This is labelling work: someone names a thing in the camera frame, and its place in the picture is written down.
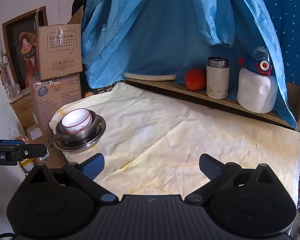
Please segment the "large steel plate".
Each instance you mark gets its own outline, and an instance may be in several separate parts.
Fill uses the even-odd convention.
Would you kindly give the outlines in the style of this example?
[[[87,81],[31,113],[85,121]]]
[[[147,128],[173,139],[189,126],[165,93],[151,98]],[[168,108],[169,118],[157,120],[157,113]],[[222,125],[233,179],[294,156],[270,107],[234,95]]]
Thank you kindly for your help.
[[[106,131],[106,121],[94,111],[90,111],[90,113],[92,122],[88,127],[74,134],[67,133],[62,126],[62,120],[60,120],[56,126],[56,133],[53,139],[55,148],[64,152],[79,152],[96,145]]]

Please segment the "small steel bowl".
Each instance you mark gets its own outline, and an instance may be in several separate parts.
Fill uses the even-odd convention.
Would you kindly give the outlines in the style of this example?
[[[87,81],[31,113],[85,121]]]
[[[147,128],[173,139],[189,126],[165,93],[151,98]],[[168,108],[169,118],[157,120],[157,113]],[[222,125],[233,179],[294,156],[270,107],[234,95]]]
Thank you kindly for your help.
[[[100,130],[97,115],[86,108],[66,114],[56,126],[55,139],[68,145],[81,144],[95,137]]]

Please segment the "red tomato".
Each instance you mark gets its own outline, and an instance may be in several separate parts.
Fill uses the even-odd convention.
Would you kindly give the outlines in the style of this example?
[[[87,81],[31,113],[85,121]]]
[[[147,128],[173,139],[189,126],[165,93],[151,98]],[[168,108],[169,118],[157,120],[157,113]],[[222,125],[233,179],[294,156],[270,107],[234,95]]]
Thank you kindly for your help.
[[[206,87],[206,72],[199,68],[192,68],[186,72],[184,82],[189,90],[202,90]]]

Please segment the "small floor cardboard box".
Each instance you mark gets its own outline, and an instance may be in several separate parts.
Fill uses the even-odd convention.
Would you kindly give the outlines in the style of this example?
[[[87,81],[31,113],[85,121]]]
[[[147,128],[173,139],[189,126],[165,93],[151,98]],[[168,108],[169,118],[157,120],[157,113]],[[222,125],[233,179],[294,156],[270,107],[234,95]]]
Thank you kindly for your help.
[[[29,144],[44,144],[46,146],[46,155],[36,158],[37,163],[45,163],[48,168],[62,168],[68,163],[64,154],[48,142],[44,130],[39,124],[28,128],[26,131]]]

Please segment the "white blue water bottle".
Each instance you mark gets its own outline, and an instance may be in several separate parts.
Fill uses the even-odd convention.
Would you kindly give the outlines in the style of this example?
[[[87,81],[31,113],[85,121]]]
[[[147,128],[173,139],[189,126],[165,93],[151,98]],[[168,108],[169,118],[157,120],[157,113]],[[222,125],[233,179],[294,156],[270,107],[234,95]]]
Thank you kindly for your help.
[[[278,84],[269,51],[256,47],[239,63],[238,103],[254,113],[271,112],[276,102]]]

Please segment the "cream paper table cover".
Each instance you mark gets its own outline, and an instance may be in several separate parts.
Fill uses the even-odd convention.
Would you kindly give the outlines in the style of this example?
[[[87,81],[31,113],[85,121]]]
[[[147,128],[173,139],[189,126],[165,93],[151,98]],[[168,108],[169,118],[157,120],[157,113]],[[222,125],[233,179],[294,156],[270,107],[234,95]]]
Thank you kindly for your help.
[[[95,153],[105,158],[96,182],[115,195],[179,194],[206,184],[199,158],[208,153],[243,168],[268,164],[293,200],[298,199],[300,133],[119,82],[106,93],[69,103],[52,117],[86,108],[101,115],[106,131],[91,149],[66,153],[81,163]]]

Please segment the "orange wooden knob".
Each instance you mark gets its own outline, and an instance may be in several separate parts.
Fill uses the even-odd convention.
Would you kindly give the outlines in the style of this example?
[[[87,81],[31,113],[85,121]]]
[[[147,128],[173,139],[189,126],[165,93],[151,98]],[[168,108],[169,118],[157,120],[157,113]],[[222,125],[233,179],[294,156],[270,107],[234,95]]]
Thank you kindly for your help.
[[[87,98],[87,97],[93,96],[93,95],[94,95],[93,92],[86,92],[85,95],[84,95],[84,97]]]

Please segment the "white thermos cup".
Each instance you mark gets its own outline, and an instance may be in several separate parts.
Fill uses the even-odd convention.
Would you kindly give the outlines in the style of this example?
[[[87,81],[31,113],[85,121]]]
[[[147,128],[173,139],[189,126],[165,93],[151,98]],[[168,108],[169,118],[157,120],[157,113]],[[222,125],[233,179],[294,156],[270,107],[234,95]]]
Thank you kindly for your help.
[[[206,93],[214,99],[224,99],[229,91],[230,66],[224,57],[212,56],[206,65]]]

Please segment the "white foam stick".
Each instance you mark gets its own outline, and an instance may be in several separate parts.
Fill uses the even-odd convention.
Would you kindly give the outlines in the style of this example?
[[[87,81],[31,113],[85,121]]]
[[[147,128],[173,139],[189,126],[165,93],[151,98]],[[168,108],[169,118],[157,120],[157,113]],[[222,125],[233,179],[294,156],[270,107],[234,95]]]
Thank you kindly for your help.
[[[124,77],[144,81],[173,81],[176,75],[141,75],[125,72]]]

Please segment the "upper cardboard box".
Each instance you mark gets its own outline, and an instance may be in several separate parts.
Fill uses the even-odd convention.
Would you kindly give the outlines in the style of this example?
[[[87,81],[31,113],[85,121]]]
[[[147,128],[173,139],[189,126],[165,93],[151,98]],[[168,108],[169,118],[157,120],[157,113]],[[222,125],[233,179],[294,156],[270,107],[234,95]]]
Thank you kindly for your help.
[[[41,80],[55,79],[83,71],[80,7],[67,24],[37,27],[37,60]]]

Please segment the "blue garment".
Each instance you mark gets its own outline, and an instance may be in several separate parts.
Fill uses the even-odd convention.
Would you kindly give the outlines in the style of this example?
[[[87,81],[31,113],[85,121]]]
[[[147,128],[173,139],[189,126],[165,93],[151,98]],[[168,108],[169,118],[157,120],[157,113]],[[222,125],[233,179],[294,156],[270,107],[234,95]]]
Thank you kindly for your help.
[[[81,49],[92,89],[123,79],[125,72],[176,75],[179,82],[210,56],[226,57],[237,80],[238,60],[256,47],[269,51],[279,87],[275,110],[289,126],[278,30],[263,0],[74,0],[82,7]]]

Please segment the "framed girl painting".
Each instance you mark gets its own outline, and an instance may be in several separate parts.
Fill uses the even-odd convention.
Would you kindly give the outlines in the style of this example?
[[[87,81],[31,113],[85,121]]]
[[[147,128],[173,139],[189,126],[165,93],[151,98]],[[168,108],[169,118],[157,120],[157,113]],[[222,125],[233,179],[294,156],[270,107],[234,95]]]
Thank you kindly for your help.
[[[15,83],[21,89],[39,75],[36,55],[36,23],[47,26],[46,7],[26,12],[2,24],[6,54]]]

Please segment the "Vinda cardboard box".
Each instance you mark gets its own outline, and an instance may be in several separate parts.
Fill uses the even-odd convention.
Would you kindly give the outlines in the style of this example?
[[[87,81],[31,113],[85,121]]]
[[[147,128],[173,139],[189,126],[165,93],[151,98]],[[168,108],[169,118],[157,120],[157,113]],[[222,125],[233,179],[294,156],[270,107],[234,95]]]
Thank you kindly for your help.
[[[64,105],[82,98],[79,74],[42,81],[40,77],[30,78],[30,92],[38,122],[49,143],[54,133],[50,128],[53,115]]]

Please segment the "white red-rimmed bowl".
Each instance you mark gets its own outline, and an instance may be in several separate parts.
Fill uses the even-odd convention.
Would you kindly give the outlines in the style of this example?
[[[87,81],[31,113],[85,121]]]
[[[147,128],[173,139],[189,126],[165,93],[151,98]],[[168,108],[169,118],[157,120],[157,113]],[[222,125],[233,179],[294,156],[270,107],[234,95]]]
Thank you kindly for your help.
[[[74,134],[85,129],[92,121],[89,110],[85,108],[75,109],[66,114],[62,119],[62,126],[69,134]]]

